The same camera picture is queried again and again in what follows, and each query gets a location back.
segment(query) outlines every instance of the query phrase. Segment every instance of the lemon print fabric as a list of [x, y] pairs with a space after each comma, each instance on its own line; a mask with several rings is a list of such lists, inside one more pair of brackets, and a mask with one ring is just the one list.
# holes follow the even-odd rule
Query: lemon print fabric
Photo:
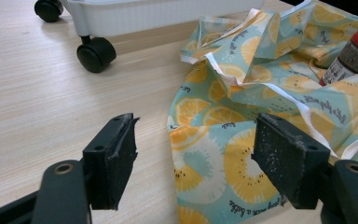
[[341, 158], [356, 148], [358, 75], [319, 80], [358, 17], [319, 1], [246, 19], [201, 17], [181, 48], [191, 63], [169, 109], [179, 222], [244, 223], [283, 203], [252, 160], [256, 118], [291, 122]]
[[264, 203], [278, 191], [269, 178], [251, 159], [255, 129], [245, 130], [231, 138], [225, 150], [225, 171], [228, 184], [247, 203]]

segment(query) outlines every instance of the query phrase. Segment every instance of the light wood surface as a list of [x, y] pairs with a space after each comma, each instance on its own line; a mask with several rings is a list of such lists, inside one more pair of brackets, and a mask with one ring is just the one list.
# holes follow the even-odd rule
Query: light wood surface
[[[267, 0], [263, 8], [289, 8]], [[118, 211], [92, 211], [94, 223], [177, 223], [166, 121], [189, 64], [179, 48], [195, 22], [109, 37], [117, 59], [101, 74], [80, 64], [71, 16], [34, 14], [34, 0], [0, 0], [0, 206], [38, 190], [51, 164], [79, 160], [112, 117], [132, 112], [138, 158]], [[246, 223], [320, 223], [317, 210], [286, 204]]]

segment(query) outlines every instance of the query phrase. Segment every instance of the white plastic cart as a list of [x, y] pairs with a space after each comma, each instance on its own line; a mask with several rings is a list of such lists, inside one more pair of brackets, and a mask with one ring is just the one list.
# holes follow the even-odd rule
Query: white plastic cart
[[34, 11], [42, 20], [55, 22], [65, 7], [82, 38], [77, 58], [87, 70], [100, 73], [116, 58], [104, 36], [249, 11], [263, 4], [264, 0], [37, 0]]

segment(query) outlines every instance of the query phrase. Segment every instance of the spray can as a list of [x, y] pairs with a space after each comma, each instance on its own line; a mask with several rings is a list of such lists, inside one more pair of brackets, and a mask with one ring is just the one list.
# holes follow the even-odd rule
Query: spray can
[[358, 31], [327, 68], [319, 81], [322, 86], [358, 74]]

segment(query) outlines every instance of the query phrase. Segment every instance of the black wheel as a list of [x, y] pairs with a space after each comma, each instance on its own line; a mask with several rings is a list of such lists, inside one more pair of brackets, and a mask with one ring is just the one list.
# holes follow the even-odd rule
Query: black wheel
[[107, 39], [94, 37], [77, 48], [77, 58], [90, 72], [101, 73], [116, 58], [116, 51]]
[[55, 22], [63, 12], [62, 3], [59, 0], [37, 0], [34, 4], [34, 13], [46, 22]]

